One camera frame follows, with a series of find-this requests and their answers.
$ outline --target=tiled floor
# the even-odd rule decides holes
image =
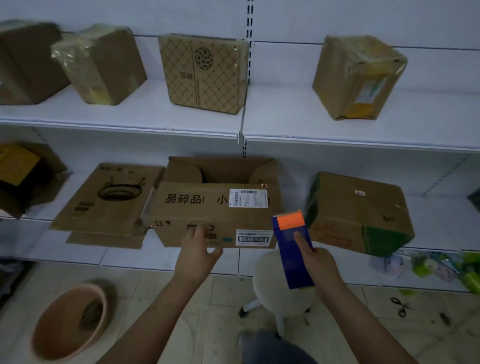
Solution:
[[[38,363],[30,338],[43,310],[76,283],[110,282],[115,314],[102,337],[70,363],[94,363],[140,316],[171,279],[170,272],[39,263],[0,311],[0,363]],[[480,363],[480,297],[463,293],[351,286],[399,342],[424,363]],[[401,306],[406,317],[398,315]],[[159,363],[240,364],[238,334],[246,329],[276,329],[275,317],[260,307],[248,317],[240,307],[255,298],[252,279],[210,276],[178,321]],[[333,317],[316,300],[309,313],[285,319],[287,339],[318,363],[356,363]]]

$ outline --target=white round stool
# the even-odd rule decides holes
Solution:
[[[272,250],[257,261],[253,272],[253,289],[257,299],[240,309],[240,317],[244,318],[249,311],[262,305],[275,314],[280,337],[285,336],[283,318],[307,311],[315,298],[315,287],[288,288],[279,250]]]

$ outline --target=scissors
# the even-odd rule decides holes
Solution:
[[[406,308],[411,309],[411,307],[408,304],[401,303],[398,298],[392,297],[390,298],[390,301],[392,301],[392,303],[394,304],[399,304],[400,306],[402,306],[402,308],[398,310],[398,315],[402,318],[407,315],[407,312],[405,311],[405,309]]]

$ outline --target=orange box top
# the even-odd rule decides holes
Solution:
[[[279,215],[276,217],[276,219],[278,221],[278,227],[280,230],[286,230],[305,225],[305,221],[303,220],[303,215],[300,210]]]

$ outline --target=person's left hand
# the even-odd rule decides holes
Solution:
[[[187,236],[181,242],[174,277],[199,287],[208,277],[222,253],[223,248],[221,247],[215,248],[211,253],[207,252],[203,225],[199,225],[195,229],[190,228]]]

